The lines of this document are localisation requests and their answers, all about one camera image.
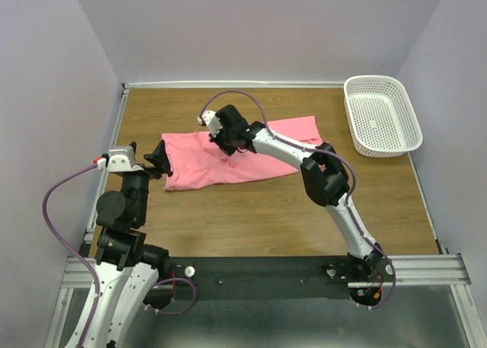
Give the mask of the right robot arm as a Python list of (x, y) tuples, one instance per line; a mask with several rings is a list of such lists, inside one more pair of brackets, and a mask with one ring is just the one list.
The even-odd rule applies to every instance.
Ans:
[(332, 216), (345, 240), (351, 274), (365, 281), (376, 274), (384, 258), (380, 245), (367, 230), (352, 201), (356, 178), (349, 177), (347, 163), (326, 143), (314, 147), (290, 139), (265, 123), (248, 123), (235, 106), (206, 110), (201, 123), (210, 131), (210, 141), (226, 155), (240, 150), (268, 155), (297, 169), (307, 196)]

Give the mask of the pink t shirt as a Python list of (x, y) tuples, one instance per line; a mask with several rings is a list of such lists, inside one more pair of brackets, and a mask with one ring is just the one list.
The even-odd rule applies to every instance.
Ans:
[(209, 132), (165, 133), (173, 175), (167, 191), (198, 190), (213, 184), (239, 184), (296, 173), (298, 170), (267, 155), (236, 152), (227, 156), (209, 141)]

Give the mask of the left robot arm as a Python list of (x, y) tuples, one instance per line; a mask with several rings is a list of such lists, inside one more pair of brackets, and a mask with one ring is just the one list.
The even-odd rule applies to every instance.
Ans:
[(170, 269), (167, 250), (145, 243), (150, 180), (172, 175), (165, 143), (135, 160), (136, 144), (112, 148), (102, 159), (122, 179), (120, 190), (99, 196), (96, 223), (101, 228), (92, 270), (96, 273), (69, 347), (121, 347), (138, 308)]

